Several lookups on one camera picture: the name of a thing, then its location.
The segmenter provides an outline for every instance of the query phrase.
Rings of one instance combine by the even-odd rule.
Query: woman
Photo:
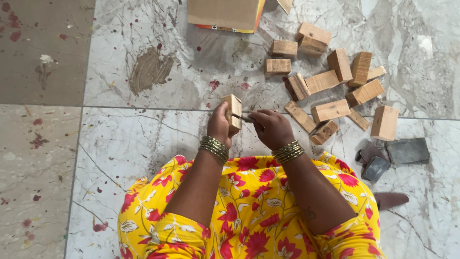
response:
[[[128,190],[118,222],[124,259],[384,258],[378,200],[345,163],[327,152],[309,159],[273,110],[250,117],[275,159],[227,161],[227,106],[210,117],[195,160],[178,155]]]

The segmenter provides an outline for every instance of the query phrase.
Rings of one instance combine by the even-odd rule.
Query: wooden block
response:
[[[372,53],[360,52],[353,61],[351,74],[353,79],[348,82],[349,86],[359,87],[368,81],[369,67],[371,66]]]
[[[300,40],[302,39],[303,36],[309,36],[310,38],[313,38],[315,40],[322,41],[327,46],[331,42],[332,32],[328,32],[312,24],[303,22],[300,25],[297,35],[295,36],[295,39]]]
[[[297,42],[274,40],[270,48],[270,56],[293,58],[297,55]]]
[[[347,116],[350,114],[350,109],[348,108],[347,101],[342,99],[313,107],[311,114],[313,115],[313,120],[316,123],[320,123],[321,121]]]
[[[241,130],[241,120],[232,116],[233,114],[235,114],[241,117],[241,100],[233,94],[230,94],[222,97],[222,102],[223,101],[227,101],[229,103],[229,106],[225,111],[225,118],[227,119],[230,125],[229,131]]]
[[[328,56],[328,64],[329,69],[335,70],[339,83],[345,83],[353,79],[348,56],[344,48],[334,50],[334,52]]]
[[[339,80],[334,70],[305,79],[308,91],[314,94],[339,85]]]
[[[390,106],[380,106],[375,109],[371,137],[384,140],[395,140],[396,124],[399,110]]]
[[[326,51],[328,45],[322,41],[303,36],[299,41],[298,52],[319,58]]]
[[[383,89],[382,84],[380,84],[380,81],[375,79],[345,95],[345,98],[348,100],[350,107],[355,107],[369,101],[374,97],[377,97],[384,92],[385,90]]]
[[[308,116],[302,108],[294,101],[289,101],[284,109],[294,118],[294,120],[302,126],[302,128],[310,134],[315,128],[316,123]]]
[[[338,130],[339,126],[333,120],[330,120],[313,132],[310,141],[315,145],[322,145]]]
[[[374,79],[374,78],[382,76],[384,74],[386,74],[385,67],[383,67],[382,65],[378,66],[378,67],[374,67],[373,69],[369,70],[368,80]]]
[[[287,91],[288,91],[289,94],[291,95],[292,100],[295,101],[295,102],[298,102],[298,101],[299,101],[299,98],[298,98],[297,95],[295,94],[294,89],[292,88],[292,85],[291,85],[291,83],[289,82],[289,80],[285,80],[285,81],[284,81],[284,87],[286,87]]]
[[[348,118],[350,118],[358,127],[360,127],[362,130],[366,131],[371,123],[366,120],[361,114],[359,114],[355,109],[350,108],[350,114],[347,115]]]
[[[288,80],[291,83],[292,88],[294,89],[294,92],[299,100],[305,99],[311,95],[301,74],[292,76]]]
[[[266,59],[264,71],[266,76],[285,76],[291,72],[291,60]]]

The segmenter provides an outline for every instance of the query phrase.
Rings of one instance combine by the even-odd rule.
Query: grey sandpaper piece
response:
[[[428,164],[430,162],[430,152],[425,138],[387,141],[385,146],[392,164]]]
[[[361,177],[366,180],[377,182],[382,174],[390,168],[390,165],[390,162],[375,156],[371,158],[366,169],[364,169],[364,172],[361,174]]]

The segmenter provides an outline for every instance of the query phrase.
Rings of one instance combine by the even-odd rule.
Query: yellow floral dress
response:
[[[356,218],[313,235],[283,168],[271,156],[225,163],[210,226],[162,213],[193,164],[178,155],[151,182],[144,177],[129,188],[118,217],[122,258],[385,258],[379,212],[369,188],[327,152],[312,161]]]

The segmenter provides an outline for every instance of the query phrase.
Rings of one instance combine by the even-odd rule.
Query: bangle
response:
[[[207,151],[217,155],[224,163],[229,159],[228,148],[220,141],[210,136],[203,137],[198,149],[206,149]]]
[[[303,153],[304,149],[299,145],[298,140],[295,140],[291,144],[271,152],[271,154],[275,157],[275,160],[280,164],[286,163],[291,159],[299,157]]]

